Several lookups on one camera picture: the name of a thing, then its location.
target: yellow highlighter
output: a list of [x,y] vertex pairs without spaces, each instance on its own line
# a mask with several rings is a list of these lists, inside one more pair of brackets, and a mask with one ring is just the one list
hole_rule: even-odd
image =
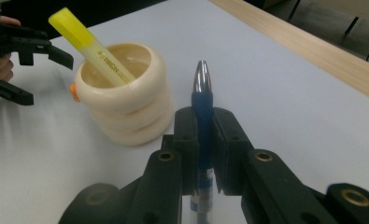
[[51,15],[49,23],[66,38],[114,86],[128,84],[135,77],[94,35],[64,7]]

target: chair leg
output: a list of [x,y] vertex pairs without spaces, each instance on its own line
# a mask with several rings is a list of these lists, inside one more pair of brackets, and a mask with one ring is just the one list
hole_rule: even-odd
[[345,31],[345,35],[348,35],[350,33],[350,31],[352,30],[353,26],[356,24],[356,21],[359,20],[359,17],[356,17],[352,23],[350,24],[350,26],[347,28],[347,30]]
[[301,0],[297,0],[297,2],[295,3],[294,8],[292,9],[292,11],[290,13],[289,19],[291,19],[292,16],[294,15],[294,12],[295,12],[295,10],[297,10],[298,5],[300,5],[300,2],[301,2]]

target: cup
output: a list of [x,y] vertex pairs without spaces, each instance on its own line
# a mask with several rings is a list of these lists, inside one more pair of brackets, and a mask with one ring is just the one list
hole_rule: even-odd
[[87,61],[78,68],[71,91],[114,142],[142,145],[160,136],[174,117],[173,100],[161,55],[140,43],[108,50],[135,76],[127,85],[110,84]]

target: silver pen tip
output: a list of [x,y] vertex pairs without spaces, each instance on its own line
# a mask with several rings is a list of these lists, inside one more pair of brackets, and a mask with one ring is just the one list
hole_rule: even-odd
[[193,91],[211,91],[210,74],[206,61],[199,61],[193,81]]

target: blue pen grip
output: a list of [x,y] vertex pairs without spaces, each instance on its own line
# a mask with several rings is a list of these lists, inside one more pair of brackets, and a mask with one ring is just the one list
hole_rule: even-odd
[[213,124],[213,93],[193,92],[192,109],[198,124],[198,168],[209,169],[212,167],[212,150],[210,142]]

